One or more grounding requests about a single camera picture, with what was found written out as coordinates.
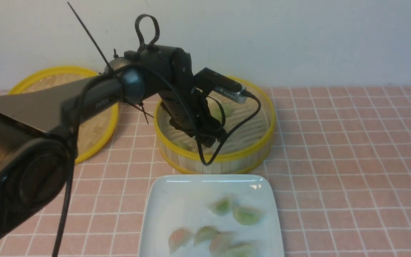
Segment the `white plate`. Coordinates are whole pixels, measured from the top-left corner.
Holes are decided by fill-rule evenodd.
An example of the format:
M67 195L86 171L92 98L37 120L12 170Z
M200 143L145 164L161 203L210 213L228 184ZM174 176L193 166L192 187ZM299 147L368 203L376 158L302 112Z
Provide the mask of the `white plate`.
M264 211L254 226L242 226L232 213L216 216L208 205L228 194L238 197L243 205ZM169 255L168 238L178 228L193 234L204 226L219 231L235 231L234 243L258 242L258 257L283 257L284 249L274 193L269 182L257 175L169 175L158 178L150 190L142 233L139 257L210 257L209 244L204 242Z

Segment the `yellow-rimmed bamboo steamer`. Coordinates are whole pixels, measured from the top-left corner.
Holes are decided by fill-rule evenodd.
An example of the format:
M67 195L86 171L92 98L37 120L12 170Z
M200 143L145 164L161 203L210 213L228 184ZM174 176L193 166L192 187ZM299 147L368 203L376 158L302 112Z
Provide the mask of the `yellow-rimmed bamboo steamer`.
M35 92L95 75L93 70L75 66L48 68L22 80L9 94ZM117 126L118 112L118 104L115 104L80 125L75 164L90 158L108 142Z
M215 161L204 166L197 153L196 142L185 133L175 130L169 124L169 115L160 104L155 109L155 131L161 155L170 166L184 174L237 174L249 173L260 165L269 154L276 127L275 108L271 99L257 86L240 78L229 77L247 88L261 101L260 112L250 121L237 129L223 145ZM246 117L250 116L258 104L248 98L245 104L237 104L215 92L210 94L217 99L225 111L225 130L229 131ZM208 99L212 115L220 120L218 105ZM211 148L205 148L204 158L208 161L218 142Z

